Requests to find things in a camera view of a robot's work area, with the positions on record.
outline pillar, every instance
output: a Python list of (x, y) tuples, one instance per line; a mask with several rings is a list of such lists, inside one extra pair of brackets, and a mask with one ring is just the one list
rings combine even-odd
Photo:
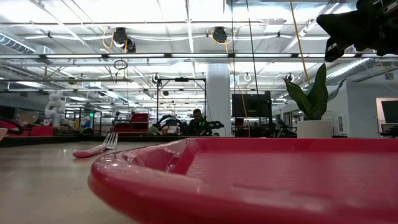
[(227, 63), (211, 63), (207, 67), (207, 107), (206, 116), (212, 121), (220, 121), (225, 126), (216, 129), (220, 136), (231, 136), (231, 92), (230, 71)]

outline person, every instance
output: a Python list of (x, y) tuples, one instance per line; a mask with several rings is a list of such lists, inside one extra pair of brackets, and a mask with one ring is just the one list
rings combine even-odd
[(199, 122), (202, 120), (201, 111), (199, 109), (193, 110), (193, 119), (189, 122), (188, 128), (191, 134), (194, 134), (198, 128)]

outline red plate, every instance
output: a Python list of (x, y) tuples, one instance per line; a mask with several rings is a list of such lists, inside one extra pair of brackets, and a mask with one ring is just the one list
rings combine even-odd
[(141, 223), (397, 223), (396, 139), (184, 139), (108, 154), (92, 191)]

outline black monitor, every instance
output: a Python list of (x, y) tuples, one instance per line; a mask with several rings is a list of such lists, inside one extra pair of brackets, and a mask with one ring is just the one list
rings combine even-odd
[(398, 101), (382, 101), (386, 124), (398, 124)]
[(267, 93), (259, 95), (259, 99), (257, 99), (257, 95), (255, 94), (232, 94), (232, 117), (269, 117), (272, 114), (271, 103), (271, 94)]

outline white robot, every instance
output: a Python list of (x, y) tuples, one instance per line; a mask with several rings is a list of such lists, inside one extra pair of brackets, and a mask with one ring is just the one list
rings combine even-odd
[(44, 125), (58, 127), (60, 125), (60, 113), (65, 113), (65, 102), (61, 100), (63, 92), (61, 90), (53, 91), (49, 95), (49, 103), (45, 107)]

